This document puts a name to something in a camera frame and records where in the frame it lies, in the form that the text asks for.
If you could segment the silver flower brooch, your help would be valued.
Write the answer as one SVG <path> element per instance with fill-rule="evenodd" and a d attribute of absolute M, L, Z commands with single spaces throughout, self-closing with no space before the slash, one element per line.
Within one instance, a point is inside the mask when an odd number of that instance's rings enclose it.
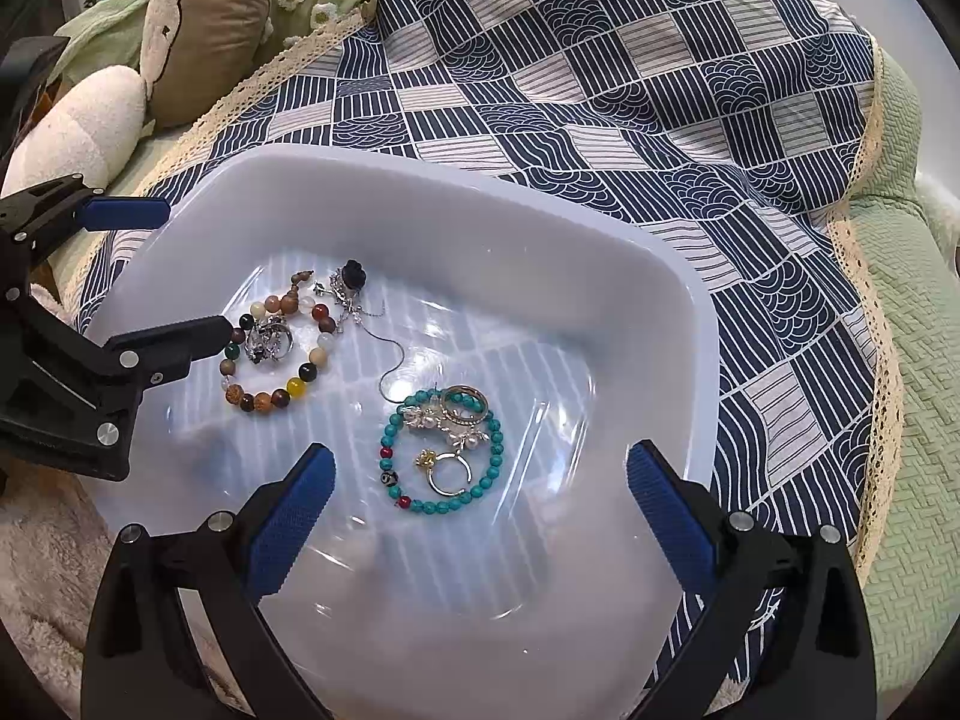
<path fill-rule="evenodd" d="M 483 442 L 490 440 L 490 434 L 480 422 L 460 424 L 439 401 L 402 405 L 398 416 L 402 418 L 402 424 L 409 429 L 438 431 L 443 434 L 446 444 L 457 452 L 478 449 Z"/>

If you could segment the white plush toy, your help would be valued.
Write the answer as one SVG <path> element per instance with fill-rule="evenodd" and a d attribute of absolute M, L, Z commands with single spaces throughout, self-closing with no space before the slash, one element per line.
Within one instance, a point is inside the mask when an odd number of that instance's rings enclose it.
<path fill-rule="evenodd" d="M 105 188 L 132 158 L 182 26 L 181 0 L 103 0 L 63 28 L 41 86 L 60 98 L 3 167 L 5 197 L 57 177 Z"/>

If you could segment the light green bedspread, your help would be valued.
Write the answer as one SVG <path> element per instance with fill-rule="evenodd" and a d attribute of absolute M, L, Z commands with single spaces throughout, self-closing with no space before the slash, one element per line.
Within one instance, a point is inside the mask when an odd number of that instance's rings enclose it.
<path fill-rule="evenodd" d="M 916 185 L 921 104 L 907 72 L 878 54 L 882 138 L 850 216 L 903 392 L 901 465 L 867 577 L 877 686 L 918 683 L 958 617 L 958 278 Z"/>

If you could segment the beige fluffy blanket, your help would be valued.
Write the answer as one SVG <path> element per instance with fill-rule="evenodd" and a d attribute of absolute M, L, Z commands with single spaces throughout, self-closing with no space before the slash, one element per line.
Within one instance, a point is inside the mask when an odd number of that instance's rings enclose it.
<path fill-rule="evenodd" d="M 75 476 L 11 457 L 2 470 L 2 621 L 47 694 L 76 718 L 112 539 Z"/>

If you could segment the brown cushion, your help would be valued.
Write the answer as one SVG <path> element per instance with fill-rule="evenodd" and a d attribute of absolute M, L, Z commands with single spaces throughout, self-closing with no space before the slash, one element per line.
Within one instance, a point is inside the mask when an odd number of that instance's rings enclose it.
<path fill-rule="evenodd" d="M 140 47 L 160 130 L 196 121 L 251 70 L 270 0 L 149 0 Z"/>

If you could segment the white plastic tray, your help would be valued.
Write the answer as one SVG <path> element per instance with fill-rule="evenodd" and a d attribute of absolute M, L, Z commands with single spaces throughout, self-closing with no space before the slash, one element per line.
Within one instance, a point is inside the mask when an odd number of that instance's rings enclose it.
<path fill-rule="evenodd" d="M 237 317 L 293 273 L 356 260 L 366 322 L 288 410 L 231 408 L 215 361 L 149 390 L 110 528 L 197 527 L 327 445 L 335 489 L 263 614 L 343 718 L 620 718 L 680 589 L 626 486 L 631 445 L 711 476 L 715 309 L 651 232 L 546 193 L 414 160 L 263 146 L 174 206 L 122 271 L 93 340 Z M 468 383 L 505 436 L 493 491 L 405 514 L 379 479 L 397 400 Z"/>

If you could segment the navy white patterned cloth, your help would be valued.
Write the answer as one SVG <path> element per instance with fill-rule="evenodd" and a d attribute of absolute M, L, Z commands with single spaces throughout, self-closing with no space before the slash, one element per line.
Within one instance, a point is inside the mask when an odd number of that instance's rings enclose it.
<path fill-rule="evenodd" d="M 874 41 L 825 0 L 376 0 L 280 52 L 143 181 L 172 210 L 263 146 L 381 154 L 546 193 L 651 232 L 715 309 L 718 432 L 701 483 L 785 535 L 871 538 L 890 356 L 854 266 L 844 205 L 871 148 Z M 89 327 L 153 234 L 109 236 Z M 223 395 L 290 382 L 241 362 Z M 457 452 L 402 424 L 439 401 L 490 440 Z M 505 436 L 468 383 L 397 400 L 379 479 L 405 514 L 447 517 L 493 491 Z"/>

